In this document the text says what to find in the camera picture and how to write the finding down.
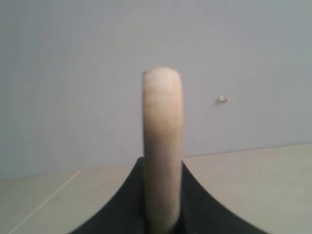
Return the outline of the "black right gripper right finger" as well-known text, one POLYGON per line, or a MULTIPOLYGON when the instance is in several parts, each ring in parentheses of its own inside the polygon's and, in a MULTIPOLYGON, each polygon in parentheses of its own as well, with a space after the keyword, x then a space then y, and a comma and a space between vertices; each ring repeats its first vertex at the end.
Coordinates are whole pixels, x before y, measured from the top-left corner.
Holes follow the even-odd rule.
POLYGON ((182 163, 180 217, 176 234, 263 234, 264 231, 240 218, 196 180, 182 163))

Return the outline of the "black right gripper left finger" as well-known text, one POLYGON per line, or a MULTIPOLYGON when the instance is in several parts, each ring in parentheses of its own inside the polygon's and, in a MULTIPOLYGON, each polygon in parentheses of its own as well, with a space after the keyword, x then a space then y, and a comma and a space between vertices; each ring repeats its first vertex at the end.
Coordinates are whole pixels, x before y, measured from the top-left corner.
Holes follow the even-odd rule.
POLYGON ((146 234, 142 162, 140 157, 113 197, 71 233, 146 234))

